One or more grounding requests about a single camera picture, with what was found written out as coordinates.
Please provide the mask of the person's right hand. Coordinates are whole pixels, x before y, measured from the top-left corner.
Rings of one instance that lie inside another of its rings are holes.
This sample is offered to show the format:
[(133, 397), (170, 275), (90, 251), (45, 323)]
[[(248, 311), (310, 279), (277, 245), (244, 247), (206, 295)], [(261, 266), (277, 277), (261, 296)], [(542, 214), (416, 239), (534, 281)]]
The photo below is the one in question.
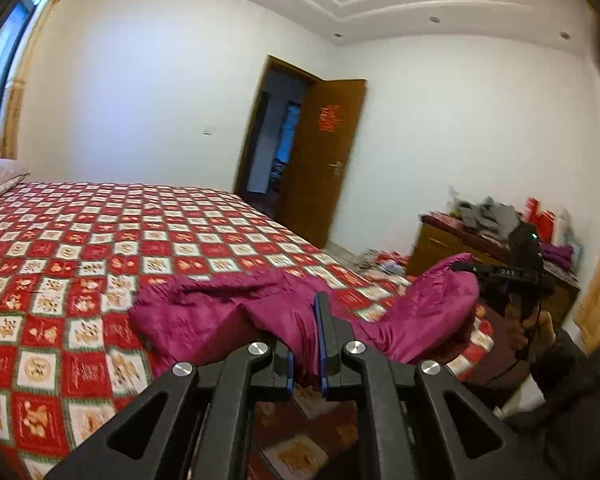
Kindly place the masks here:
[(505, 310), (506, 338), (518, 360), (529, 364), (558, 356), (553, 318), (547, 310), (535, 309), (525, 320), (521, 308), (509, 304)]

